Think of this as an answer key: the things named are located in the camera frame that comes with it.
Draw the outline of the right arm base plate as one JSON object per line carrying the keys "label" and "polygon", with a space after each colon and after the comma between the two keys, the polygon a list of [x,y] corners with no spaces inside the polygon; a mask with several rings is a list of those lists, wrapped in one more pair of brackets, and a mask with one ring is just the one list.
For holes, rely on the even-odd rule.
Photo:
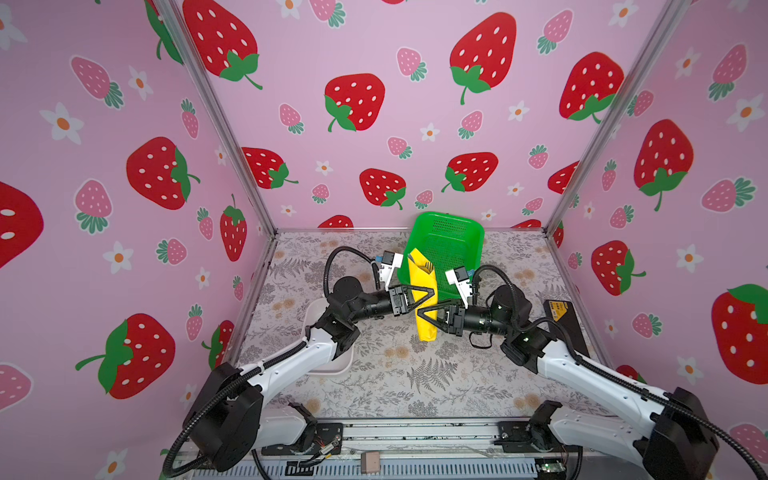
{"label": "right arm base plate", "polygon": [[555,438],[547,429],[540,425],[531,427],[528,421],[507,420],[497,424],[498,435],[493,440],[505,453],[572,453],[577,448],[565,445]]}

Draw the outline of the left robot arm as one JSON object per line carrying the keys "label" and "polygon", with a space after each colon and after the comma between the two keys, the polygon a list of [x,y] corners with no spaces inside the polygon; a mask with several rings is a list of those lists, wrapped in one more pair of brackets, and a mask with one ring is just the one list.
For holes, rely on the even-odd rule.
{"label": "left robot arm", "polygon": [[271,409],[269,402],[310,371],[351,350],[360,336],[358,321],[408,314],[436,297],[434,287],[390,284],[402,261],[401,254],[386,251],[370,262],[374,292],[364,291],[353,276],[324,281],[327,305],[297,341],[244,367],[216,367],[164,457],[163,475],[175,478],[203,467],[227,471],[263,446],[307,450],[316,419],[298,404]]}

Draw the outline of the yellow paper napkin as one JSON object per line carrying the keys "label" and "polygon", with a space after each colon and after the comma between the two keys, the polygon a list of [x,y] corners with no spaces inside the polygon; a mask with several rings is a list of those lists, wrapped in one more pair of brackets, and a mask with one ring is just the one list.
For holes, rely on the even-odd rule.
{"label": "yellow paper napkin", "polygon": [[416,287],[413,298],[419,304],[415,311],[419,340],[432,342],[437,339],[438,328],[422,317],[436,319],[435,311],[426,311],[427,307],[437,303],[437,278],[434,266],[417,248],[408,254],[409,285]]}

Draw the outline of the green plastic basket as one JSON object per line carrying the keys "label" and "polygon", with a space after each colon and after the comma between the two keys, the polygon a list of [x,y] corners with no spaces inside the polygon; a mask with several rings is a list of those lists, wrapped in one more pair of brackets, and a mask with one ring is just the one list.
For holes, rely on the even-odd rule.
{"label": "green plastic basket", "polygon": [[419,215],[408,238],[405,254],[418,249],[436,270],[438,299],[459,299],[454,285],[445,276],[447,270],[481,265],[485,230],[477,221],[454,215],[427,212]]}

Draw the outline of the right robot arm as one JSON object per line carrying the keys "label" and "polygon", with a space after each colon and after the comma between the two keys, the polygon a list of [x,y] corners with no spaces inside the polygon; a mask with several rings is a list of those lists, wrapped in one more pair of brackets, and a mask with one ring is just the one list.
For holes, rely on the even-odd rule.
{"label": "right robot arm", "polygon": [[501,351],[515,365],[557,381],[597,402],[610,416],[589,416],[550,402],[532,417],[534,444],[553,440],[597,450],[642,467],[653,479],[703,479],[721,444],[730,446],[758,479],[767,476],[758,459],[707,418],[691,392],[666,392],[611,370],[579,354],[555,320],[530,318],[532,304],[505,280],[488,305],[475,300],[477,276],[465,269],[447,272],[459,298],[439,302],[436,290],[416,286],[416,315],[437,329],[461,336],[487,333],[502,338]]}

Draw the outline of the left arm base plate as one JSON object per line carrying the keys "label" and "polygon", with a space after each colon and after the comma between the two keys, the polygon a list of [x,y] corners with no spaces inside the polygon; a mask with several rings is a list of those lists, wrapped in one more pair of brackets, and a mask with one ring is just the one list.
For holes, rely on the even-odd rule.
{"label": "left arm base plate", "polygon": [[315,455],[321,451],[326,454],[339,454],[343,433],[343,423],[319,423],[314,426],[307,426],[299,438],[288,448],[294,454]]}

